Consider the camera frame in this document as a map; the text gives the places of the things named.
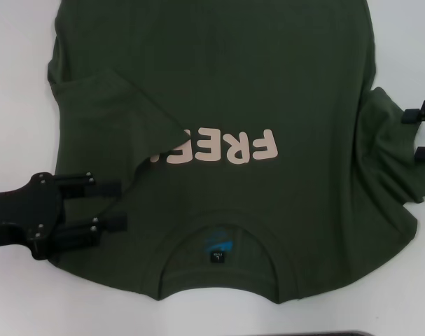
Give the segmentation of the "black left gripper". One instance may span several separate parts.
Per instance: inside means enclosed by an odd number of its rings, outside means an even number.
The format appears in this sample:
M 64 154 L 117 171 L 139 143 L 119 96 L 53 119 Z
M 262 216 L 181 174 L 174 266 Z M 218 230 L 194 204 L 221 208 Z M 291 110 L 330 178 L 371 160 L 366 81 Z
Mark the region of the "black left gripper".
M 62 198 L 121 195 L 120 181 L 98 182 L 90 172 L 56 176 L 37 173 L 21 188 L 0 192 L 0 247 L 25 246 L 34 259 L 45 260 L 50 253 L 98 246 L 103 233 L 127 230 L 127 215 L 57 225 Z

